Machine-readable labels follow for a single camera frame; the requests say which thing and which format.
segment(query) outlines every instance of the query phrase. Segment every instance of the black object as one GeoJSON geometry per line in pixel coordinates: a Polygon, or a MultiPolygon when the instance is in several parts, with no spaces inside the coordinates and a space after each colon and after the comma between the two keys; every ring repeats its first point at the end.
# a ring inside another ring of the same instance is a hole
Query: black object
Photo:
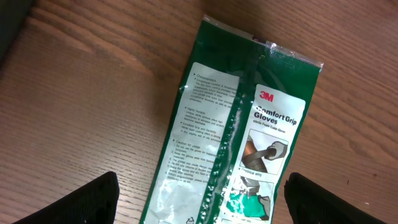
{"type": "Polygon", "coordinates": [[[292,173],[285,199],[294,224],[382,224],[306,177],[292,173]]]}
{"type": "Polygon", "coordinates": [[[34,0],[0,0],[0,61],[34,0]]]}
{"type": "Polygon", "coordinates": [[[118,198],[118,178],[107,172],[15,224],[112,224],[118,198]]]}

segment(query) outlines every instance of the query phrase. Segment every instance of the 3m logo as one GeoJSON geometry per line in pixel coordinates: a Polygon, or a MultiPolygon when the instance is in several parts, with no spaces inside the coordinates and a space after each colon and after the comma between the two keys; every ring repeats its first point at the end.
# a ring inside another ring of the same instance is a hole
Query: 3m logo
{"type": "Polygon", "coordinates": [[[261,91],[260,92],[260,98],[263,98],[265,100],[268,100],[268,101],[272,102],[274,100],[274,95],[273,94],[269,94],[266,91],[261,91]]]}

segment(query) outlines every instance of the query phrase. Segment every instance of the green plastic package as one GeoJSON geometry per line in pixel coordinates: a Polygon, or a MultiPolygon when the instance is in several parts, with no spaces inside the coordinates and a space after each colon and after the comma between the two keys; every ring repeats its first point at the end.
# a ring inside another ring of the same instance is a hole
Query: green plastic package
{"type": "Polygon", "coordinates": [[[322,66],[205,16],[140,223],[271,223],[322,66]]]}

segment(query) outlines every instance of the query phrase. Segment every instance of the white label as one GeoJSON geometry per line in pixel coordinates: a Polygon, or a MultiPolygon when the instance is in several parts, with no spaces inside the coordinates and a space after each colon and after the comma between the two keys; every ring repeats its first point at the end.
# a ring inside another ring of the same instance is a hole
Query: white label
{"type": "Polygon", "coordinates": [[[270,223],[274,192],[305,101],[257,85],[217,223],[270,223]]]}
{"type": "Polygon", "coordinates": [[[144,223],[196,223],[238,82],[192,65],[144,223]]]}

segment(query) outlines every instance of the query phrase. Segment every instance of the wooden table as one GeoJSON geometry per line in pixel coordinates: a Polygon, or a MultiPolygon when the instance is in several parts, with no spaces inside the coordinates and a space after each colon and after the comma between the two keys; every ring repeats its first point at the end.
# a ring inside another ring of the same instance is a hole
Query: wooden table
{"type": "Polygon", "coordinates": [[[284,179],[398,222],[397,2],[42,0],[0,69],[0,223],[107,170],[138,223],[204,13],[325,62],[284,179]]]}

